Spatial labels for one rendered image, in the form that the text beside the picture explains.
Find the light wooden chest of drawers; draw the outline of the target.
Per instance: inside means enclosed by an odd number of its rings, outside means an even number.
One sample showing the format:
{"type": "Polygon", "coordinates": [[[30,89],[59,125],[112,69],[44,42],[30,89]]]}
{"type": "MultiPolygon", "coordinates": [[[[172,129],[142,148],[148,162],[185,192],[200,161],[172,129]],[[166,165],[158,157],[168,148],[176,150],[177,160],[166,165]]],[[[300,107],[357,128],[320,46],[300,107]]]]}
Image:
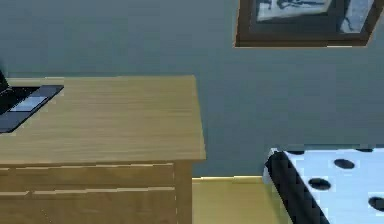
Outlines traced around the light wooden chest of drawers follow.
{"type": "Polygon", "coordinates": [[[193,224],[192,76],[63,78],[0,135],[0,224],[193,224]]]}

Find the black laptop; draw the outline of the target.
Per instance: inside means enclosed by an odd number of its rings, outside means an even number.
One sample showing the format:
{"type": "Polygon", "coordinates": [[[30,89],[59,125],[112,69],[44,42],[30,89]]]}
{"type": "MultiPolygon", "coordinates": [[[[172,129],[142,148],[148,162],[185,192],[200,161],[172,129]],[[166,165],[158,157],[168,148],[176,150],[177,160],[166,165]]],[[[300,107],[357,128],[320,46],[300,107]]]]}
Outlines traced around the black laptop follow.
{"type": "Polygon", "coordinates": [[[0,134],[16,130],[63,89],[63,85],[11,86],[0,69],[0,134]]]}

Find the white bed with black dots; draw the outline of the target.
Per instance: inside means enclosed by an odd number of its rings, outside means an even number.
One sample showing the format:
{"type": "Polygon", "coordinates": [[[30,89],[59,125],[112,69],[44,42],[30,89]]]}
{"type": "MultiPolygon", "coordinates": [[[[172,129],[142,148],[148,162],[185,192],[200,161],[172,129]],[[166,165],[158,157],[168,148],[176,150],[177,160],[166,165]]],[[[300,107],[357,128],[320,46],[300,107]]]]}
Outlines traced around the white bed with black dots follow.
{"type": "Polygon", "coordinates": [[[292,224],[384,224],[384,148],[272,148],[265,172],[292,224]]]}

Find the dark framed wall picture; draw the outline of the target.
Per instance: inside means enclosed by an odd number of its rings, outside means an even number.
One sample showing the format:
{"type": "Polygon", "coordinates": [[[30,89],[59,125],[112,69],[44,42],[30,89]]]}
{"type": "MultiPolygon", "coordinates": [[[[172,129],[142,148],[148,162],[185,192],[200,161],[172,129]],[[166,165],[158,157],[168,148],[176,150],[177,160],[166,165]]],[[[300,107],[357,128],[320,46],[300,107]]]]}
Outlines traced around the dark framed wall picture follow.
{"type": "Polygon", "coordinates": [[[238,0],[236,48],[365,47],[384,0],[238,0]]]}

